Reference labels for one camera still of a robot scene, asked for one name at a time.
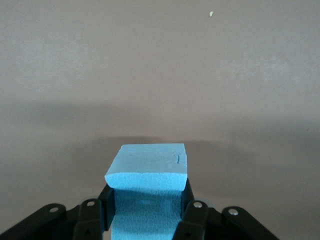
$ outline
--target beige tabletop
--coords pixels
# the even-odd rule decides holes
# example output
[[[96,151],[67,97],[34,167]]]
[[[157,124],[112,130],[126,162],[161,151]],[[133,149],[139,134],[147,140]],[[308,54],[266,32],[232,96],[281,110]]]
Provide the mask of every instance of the beige tabletop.
[[[185,143],[196,197],[320,239],[318,0],[0,1],[0,232]]]

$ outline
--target blue sponge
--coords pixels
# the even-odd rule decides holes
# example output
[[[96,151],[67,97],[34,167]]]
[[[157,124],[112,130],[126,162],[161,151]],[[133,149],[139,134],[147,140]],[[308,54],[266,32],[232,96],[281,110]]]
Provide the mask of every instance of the blue sponge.
[[[183,143],[123,145],[105,180],[115,190],[112,240],[171,240],[187,182]]]

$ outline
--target silver screw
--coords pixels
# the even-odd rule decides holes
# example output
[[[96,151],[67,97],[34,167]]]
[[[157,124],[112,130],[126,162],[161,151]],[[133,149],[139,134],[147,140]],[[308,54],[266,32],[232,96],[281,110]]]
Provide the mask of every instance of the silver screw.
[[[237,210],[235,210],[234,208],[230,208],[229,209],[229,214],[233,215],[233,216],[237,216],[239,213]]]
[[[200,209],[200,208],[202,208],[202,203],[199,202],[199,201],[195,201],[195,202],[193,203],[193,206],[194,206],[195,208],[197,208],[197,209]]]

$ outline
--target screw hole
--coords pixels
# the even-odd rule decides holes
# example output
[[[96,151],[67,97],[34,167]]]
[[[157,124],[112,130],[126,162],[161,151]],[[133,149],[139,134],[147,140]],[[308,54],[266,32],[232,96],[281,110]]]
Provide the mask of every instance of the screw hole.
[[[91,234],[91,230],[90,229],[87,229],[85,232],[84,232],[84,235],[89,235]]]
[[[53,208],[51,208],[51,209],[49,210],[49,212],[50,212],[50,213],[54,213],[54,212],[56,212],[56,211],[58,211],[58,210],[59,210],[59,208],[53,207]]]
[[[91,206],[95,205],[95,202],[94,202],[94,201],[88,201],[88,202],[86,203],[86,205],[87,205],[88,207],[91,207]]]

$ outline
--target textured blue surface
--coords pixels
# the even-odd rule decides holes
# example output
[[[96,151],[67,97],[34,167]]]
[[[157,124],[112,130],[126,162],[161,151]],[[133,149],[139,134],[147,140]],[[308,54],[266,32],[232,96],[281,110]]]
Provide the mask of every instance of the textured blue surface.
[[[187,181],[182,143],[123,145],[106,173],[115,189],[112,240],[171,240]]]

